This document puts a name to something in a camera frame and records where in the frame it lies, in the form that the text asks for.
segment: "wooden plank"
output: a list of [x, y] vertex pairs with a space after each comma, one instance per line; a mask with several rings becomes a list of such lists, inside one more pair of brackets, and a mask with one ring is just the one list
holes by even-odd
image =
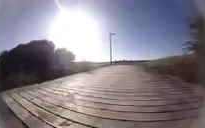
[[38, 105], [41, 105], [41, 107], [43, 107], [44, 109], [59, 114], [64, 118], [69, 118], [77, 122], [89, 125], [91, 127], [98, 127], [98, 128], [130, 128], [130, 127], [157, 128], [157, 126], [162, 126], [162, 128], [169, 128], [170, 125], [179, 126], [179, 123], [181, 123], [181, 126], [184, 126], [182, 124], [184, 124], [185, 122], [189, 123], [193, 120], [192, 118], [192, 119], [187, 119], [186, 121], [176, 120], [176, 121], [168, 121], [168, 122], [166, 121], [165, 122], [118, 121], [118, 120], [102, 119], [102, 118], [97, 118], [89, 115], [79, 114], [64, 108], [55, 107], [53, 104], [42, 102], [41, 100], [37, 100], [37, 99], [35, 99], [34, 101], [35, 103], [38, 103]]
[[17, 115], [17, 117], [22, 120], [30, 128], [53, 128], [52, 126], [46, 124], [39, 118], [35, 117], [29, 113], [26, 109], [21, 107], [16, 101], [10, 98], [8, 95], [4, 96], [4, 100], [9, 106], [9, 108]]
[[77, 107], [69, 103], [64, 103], [64, 102], [61, 103], [59, 101], [55, 101], [53, 98], [50, 97], [36, 98], [25, 92], [22, 92], [21, 95], [28, 100], [34, 99], [32, 100], [33, 102], [35, 101], [35, 99], [40, 99], [41, 101], [50, 102], [54, 105], [58, 105], [68, 110], [76, 111], [86, 115], [101, 117], [105, 119], [112, 119], [112, 120], [162, 121], [162, 120], [179, 120], [179, 119], [198, 116], [197, 110], [177, 111], [172, 113], [124, 113], [124, 112], [115, 112], [115, 111], [107, 111], [107, 110], [101, 111], [98, 109], [91, 109], [91, 108], [86, 108], [81, 106]]
[[199, 96], [195, 95], [165, 95], [163, 93], [159, 93], [160, 95], [124, 95], [124, 94], [107, 94], [107, 93], [92, 93], [92, 92], [82, 92], [82, 91], [73, 91], [59, 87], [48, 87], [47, 89], [53, 91], [59, 91], [64, 93], [73, 93], [74, 95], [86, 96], [86, 97], [97, 97], [103, 99], [116, 99], [116, 100], [175, 100], [175, 99], [187, 99], [187, 100], [195, 100], [200, 98]]
[[[47, 92], [58, 94], [58, 95], [63, 95], [63, 96], [68, 96], [70, 93], [65, 93], [65, 92], [59, 92], [56, 90], [49, 90], [49, 89], [44, 89], [47, 90]], [[107, 103], [107, 104], [116, 104], [116, 105], [139, 105], [139, 106], [158, 106], [158, 105], [171, 105], [171, 104], [185, 104], [185, 103], [192, 103], [192, 102], [198, 102], [198, 99], [193, 99], [193, 100], [187, 100], [187, 99], [180, 99], [180, 100], [156, 100], [156, 101], [121, 101], [121, 100], [111, 100], [111, 99], [101, 99], [101, 98], [96, 98], [96, 97], [86, 97], [86, 96], [79, 96], [79, 95], [73, 95], [71, 94], [73, 99], [79, 99], [79, 100], [85, 100], [85, 101], [91, 101], [91, 102], [100, 102], [100, 103]]]
[[28, 93], [35, 95], [37, 97], [53, 97], [54, 100], [60, 102], [67, 102], [78, 106], [95, 108], [100, 110], [111, 110], [119, 112], [172, 112], [172, 111], [183, 111], [189, 109], [197, 109], [201, 106], [200, 103], [189, 103], [189, 104], [176, 104], [168, 106], [120, 106], [120, 105], [110, 105], [99, 102], [89, 102], [75, 99], [75, 102], [70, 102], [71, 99], [61, 95], [55, 95], [53, 93], [39, 92], [39, 91], [27, 91]]
[[91, 88], [82, 88], [82, 87], [70, 87], [70, 86], [59, 86], [60, 88], [65, 88], [65, 89], [69, 89], [69, 90], [81, 90], [81, 91], [92, 91], [92, 92], [108, 92], [108, 93], [159, 93], [159, 92], [163, 92], [163, 93], [167, 93], [167, 94], [188, 94], [188, 93], [199, 93], [200, 90], [185, 90], [185, 91], [157, 91], [157, 90], [150, 90], [150, 91], [146, 91], [143, 89], [135, 89], [135, 90], [111, 90], [111, 89], [91, 89]]
[[177, 83], [166, 83], [165, 81], [151, 81], [151, 82], [135, 82], [129, 85], [120, 85], [119, 83], [116, 84], [108, 84], [108, 85], [92, 85], [92, 84], [85, 84], [84, 82], [75, 82], [75, 81], [71, 81], [71, 82], [63, 82], [60, 83], [60, 85], [64, 85], [64, 86], [71, 86], [71, 87], [90, 87], [90, 88], [102, 88], [102, 89], [117, 89], [117, 90], [134, 90], [134, 89], [144, 89], [144, 90], [151, 90], [151, 89], [155, 89], [155, 90], [165, 90], [165, 91], [171, 91], [171, 90], [196, 90], [199, 89], [197, 86], [182, 86], [179, 85]]
[[79, 124], [73, 123], [67, 119], [56, 116], [48, 111], [45, 111], [44, 109], [35, 106], [33, 103], [29, 102], [28, 100], [20, 97], [16, 93], [13, 93], [11, 96], [14, 99], [16, 99], [17, 102], [22, 104], [26, 109], [28, 109], [31, 113], [33, 113], [35, 116], [47, 122], [53, 127], [61, 127], [61, 128], [62, 127], [70, 127], [70, 128], [85, 127], [85, 126], [80, 126]]

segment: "bush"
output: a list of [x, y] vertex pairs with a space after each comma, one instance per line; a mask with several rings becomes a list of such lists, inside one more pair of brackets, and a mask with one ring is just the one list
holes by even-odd
[[146, 70], [158, 74], [169, 74], [186, 82], [198, 82], [198, 62], [194, 54], [151, 60], [144, 63]]

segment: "street lamp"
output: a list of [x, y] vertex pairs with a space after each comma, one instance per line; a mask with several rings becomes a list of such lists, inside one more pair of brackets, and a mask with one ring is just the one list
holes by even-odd
[[115, 33], [110, 32], [109, 33], [109, 40], [110, 40], [110, 65], [112, 65], [112, 36], [115, 35]]

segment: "distant tree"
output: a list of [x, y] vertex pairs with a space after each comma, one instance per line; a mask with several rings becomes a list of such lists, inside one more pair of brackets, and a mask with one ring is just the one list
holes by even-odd
[[189, 28], [191, 30], [191, 40], [187, 41], [182, 50], [185, 54], [195, 53], [199, 50], [199, 46], [202, 43], [203, 29], [204, 29], [204, 21], [202, 17], [193, 17], [189, 18]]
[[75, 55], [66, 48], [58, 48], [54, 53], [54, 65], [59, 69], [70, 69], [73, 66]]

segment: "sky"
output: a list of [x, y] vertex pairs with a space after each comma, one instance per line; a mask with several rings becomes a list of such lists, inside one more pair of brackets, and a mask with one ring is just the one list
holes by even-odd
[[[191, 6], [185, 0], [58, 0], [58, 3], [85, 10], [96, 20], [101, 35], [101, 61], [109, 60], [109, 32], [115, 33], [114, 60], [178, 55], [190, 39]], [[0, 52], [30, 40], [47, 39], [57, 12], [53, 0], [0, 0]]]

